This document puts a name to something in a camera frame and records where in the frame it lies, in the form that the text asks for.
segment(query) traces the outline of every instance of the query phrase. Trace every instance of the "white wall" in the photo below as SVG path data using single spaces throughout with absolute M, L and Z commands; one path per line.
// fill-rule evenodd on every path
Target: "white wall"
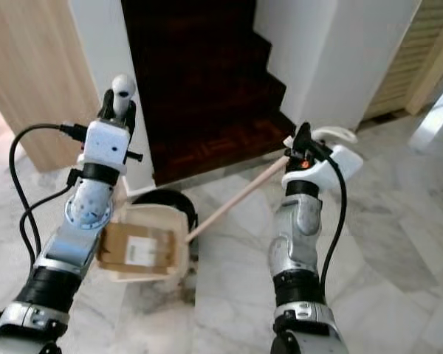
M 101 101 L 115 76 L 125 73 L 135 77 L 120 0 L 69 0 L 69 7 Z M 142 163 L 127 161 L 129 194 L 154 187 L 153 165 L 138 91 L 133 101 L 137 114 L 130 148 L 143 153 L 144 159 Z
M 273 47 L 267 69 L 286 84 L 281 111 L 298 122 L 336 1 L 258 0 L 254 30 Z
M 283 112 L 295 123 L 347 128 L 363 118 L 420 3 L 258 1 L 255 28 L 273 45 L 268 69 L 288 87 Z

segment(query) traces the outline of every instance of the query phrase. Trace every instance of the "stair step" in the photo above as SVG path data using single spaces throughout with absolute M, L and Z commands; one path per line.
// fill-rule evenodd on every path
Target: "stair step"
M 217 125 L 216 131 L 198 129 L 173 139 L 150 139 L 154 180 L 161 185 L 281 149 L 282 141 L 294 129 L 290 120 L 277 112 Z
M 138 5 L 130 6 L 126 2 L 123 2 L 123 11 L 130 42 L 140 41 L 146 45 L 200 40 L 217 42 L 228 37 L 249 35 L 253 28 L 253 1 L 241 1 L 239 4 L 229 1 L 222 6 L 176 5 L 160 11 L 145 10 L 146 1 L 140 9 L 137 9 Z
M 146 128 L 155 136 L 167 136 L 180 129 L 201 130 L 220 122 L 237 122 L 262 113 L 277 111 L 286 86 L 266 74 L 262 80 L 240 80 L 237 86 L 201 86 L 199 90 L 179 90 L 178 95 L 147 100 L 142 96 Z
M 190 44 L 181 46 L 133 47 L 133 57 L 141 61 L 141 80 L 197 77 L 219 73 L 264 72 L 271 44 L 261 36 L 252 34 L 239 41 L 219 45 Z

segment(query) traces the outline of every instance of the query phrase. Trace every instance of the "wooden door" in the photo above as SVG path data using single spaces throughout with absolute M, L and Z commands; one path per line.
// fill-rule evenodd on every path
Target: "wooden door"
M 404 108 L 417 114 L 442 80 L 443 0 L 423 0 L 365 119 Z
M 97 109 L 67 0 L 0 0 L 0 112 L 11 129 L 86 124 Z M 40 171 L 74 164 L 79 151 L 57 131 L 30 133 L 22 144 Z

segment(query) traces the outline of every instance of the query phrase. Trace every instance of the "black wire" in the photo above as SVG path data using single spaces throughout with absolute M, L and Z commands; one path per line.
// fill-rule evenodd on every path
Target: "black wire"
M 311 144 L 311 147 L 315 152 L 322 156 L 328 163 L 332 166 L 334 172 L 336 173 L 338 177 L 338 181 L 340 182 L 340 189 L 341 189 L 341 208 L 340 208 L 340 218 L 338 219 L 338 225 L 337 230 L 334 233 L 332 243 L 330 244 L 330 247 L 328 249 L 328 252 L 326 253 L 325 262 L 323 262 L 323 269 L 322 274 L 320 277 L 320 287 L 322 289 L 323 295 L 325 296 L 325 283 L 326 283 L 326 273 L 328 271 L 328 267 L 330 265 L 330 262 L 332 261 L 332 256 L 334 249 L 336 248 L 338 244 L 338 240 L 340 239 L 341 231 L 343 229 L 343 225 L 345 223 L 346 219 L 346 204 L 347 204 L 347 195 L 346 195 L 346 183 L 345 179 L 343 177 L 343 174 L 340 171 L 340 168 L 338 167 L 338 164 L 327 154 L 325 153 L 316 142 L 313 142 Z
M 63 188 L 59 192 L 56 192 L 56 193 L 50 195 L 49 197 L 46 197 L 44 199 L 41 199 L 40 201 L 37 201 L 30 208 L 26 209 L 26 211 L 23 213 L 23 215 L 20 218 L 20 223 L 19 223 L 20 234 L 21 234 L 21 238 L 23 238 L 25 245 L 27 245 L 28 252 L 30 252 L 30 248 L 28 247 L 28 245 L 30 245 L 30 241 L 28 240 L 26 229 L 24 228 L 24 223 L 25 223 L 26 219 L 32 215 L 32 211 L 35 208 L 39 207 L 40 205 L 42 205 L 44 203 L 47 203 L 48 201 L 51 201 L 54 198 L 60 197 L 61 195 L 67 193 L 71 188 L 72 188 L 72 185 L 67 185 L 65 188 Z M 30 253 L 30 261 L 31 261 L 30 271 L 32 270 L 32 266 L 36 260 L 34 257 L 34 254 L 33 254 L 33 257 L 31 257 L 31 256 L 32 255 Z
M 30 127 L 22 130 L 17 136 L 15 136 L 15 139 L 12 141 L 12 144 L 10 146 L 10 152 L 8 155 L 8 167 L 10 168 L 10 175 L 12 176 L 12 180 L 13 180 L 13 184 L 15 185 L 16 192 L 18 193 L 18 196 L 20 197 L 21 203 L 23 204 L 23 208 L 25 209 L 25 211 L 27 211 L 30 208 L 30 205 L 28 204 L 27 197 L 25 196 L 25 194 L 23 192 L 23 188 L 21 187 L 20 181 L 18 180 L 18 176 L 16 175 L 15 153 L 16 153 L 16 148 L 17 148 L 18 143 L 20 142 L 21 138 L 25 134 L 29 133 L 30 131 L 34 131 L 36 129 L 60 130 L 60 125 L 56 125 L 56 124 L 31 125 Z M 40 254 L 41 253 L 41 240 L 39 237 L 38 226 L 36 225 L 36 220 L 35 220 L 32 212 L 29 213 L 29 219 L 30 219 L 32 233 L 35 237 L 36 254 Z M 21 234 L 21 237 L 23 238 L 24 244 L 27 247 L 28 252 L 30 253 L 30 259 L 32 260 L 32 264 L 33 264 L 34 259 L 35 259 L 35 253 L 32 249 L 30 240 L 28 239 L 26 232 L 24 234 Z

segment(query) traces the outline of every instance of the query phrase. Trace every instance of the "marble floor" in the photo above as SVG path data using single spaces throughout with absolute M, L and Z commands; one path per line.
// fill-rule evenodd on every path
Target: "marble floor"
M 443 129 L 418 152 L 407 144 L 417 125 L 408 117 L 359 134 L 356 150 L 365 165 L 347 183 L 346 227 L 326 284 L 351 354 L 443 354 Z M 0 308 L 19 291 L 28 262 L 17 227 L 21 205 L 6 166 L 11 136 L 0 134 Z M 194 178 L 178 187 L 203 220 L 266 166 L 228 167 L 215 181 Z M 65 170 L 37 173 L 26 156 L 17 168 L 30 200 L 59 190 L 66 178 Z M 75 297 L 63 352 L 268 353 L 275 298 L 266 251 L 280 178 L 199 238 L 195 307 L 181 300 L 175 284 L 114 283 L 93 265 Z M 339 192 L 321 199 L 320 268 Z M 44 238 L 60 223 L 63 200 L 36 212 Z

